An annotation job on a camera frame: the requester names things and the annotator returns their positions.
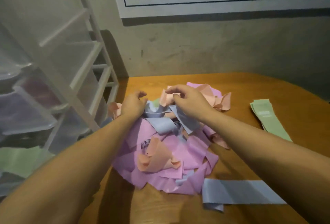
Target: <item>orange table surface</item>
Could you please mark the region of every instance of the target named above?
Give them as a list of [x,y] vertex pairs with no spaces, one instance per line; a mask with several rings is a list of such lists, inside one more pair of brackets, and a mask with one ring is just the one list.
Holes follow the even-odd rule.
[[[132,77],[120,80],[117,102],[135,90],[149,100],[160,97],[167,85],[208,83],[223,94],[232,92],[231,109],[225,114],[261,128],[250,108],[254,99],[269,99],[294,143],[330,157],[330,105],[314,94],[288,82],[251,73],[217,73]],[[208,178],[256,180],[258,176],[232,150],[212,144],[219,161]],[[147,184],[135,189],[114,169],[109,169],[94,201],[79,224],[109,223],[307,223],[289,205],[225,205],[224,213],[204,210],[201,195],[160,192]]]

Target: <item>pile of resistance bands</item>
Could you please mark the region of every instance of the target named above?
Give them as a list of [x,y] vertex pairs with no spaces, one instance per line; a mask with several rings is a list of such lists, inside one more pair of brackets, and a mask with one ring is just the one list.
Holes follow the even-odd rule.
[[[216,110],[230,109],[231,93],[222,95],[208,84],[187,85],[199,90]],[[119,103],[109,105],[113,119],[120,116],[120,109]],[[218,134],[185,115],[174,104],[173,94],[163,90],[158,100],[147,102],[142,117],[126,135],[113,167],[138,188],[149,183],[166,193],[200,194],[205,176],[218,161],[218,156],[207,150],[210,140],[228,149]]]

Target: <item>black border line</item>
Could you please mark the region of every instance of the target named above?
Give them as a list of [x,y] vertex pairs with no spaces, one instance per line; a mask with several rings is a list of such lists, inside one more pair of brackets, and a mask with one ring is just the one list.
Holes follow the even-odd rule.
[[180,3],[160,3],[160,4],[145,4],[145,5],[126,5],[125,7],[150,7],[150,6],[163,6],[163,5],[184,5],[184,4],[202,4],[202,3],[221,3],[221,2],[238,2],[238,1],[265,1],[265,0],[226,0],[226,1],[198,1],[198,2],[180,2]]

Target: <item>person's left hand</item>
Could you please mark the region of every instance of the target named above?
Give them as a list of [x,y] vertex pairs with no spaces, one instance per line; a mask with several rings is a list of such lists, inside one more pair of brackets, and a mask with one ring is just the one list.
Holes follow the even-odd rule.
[[142,98],[146,96],[146,92],[136,91],[129,94],[122,104],[122,116],[129,116],[136,120],[140,117],[146,107],[147,98]]

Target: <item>gray wall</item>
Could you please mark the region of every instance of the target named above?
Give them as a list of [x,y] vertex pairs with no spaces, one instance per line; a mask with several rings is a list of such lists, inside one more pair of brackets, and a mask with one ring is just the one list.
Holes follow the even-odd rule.
[[255,72],[330,100],[329,10],[122,21],[115,0],[91,1],[100,28],[117,44],[119,77]]

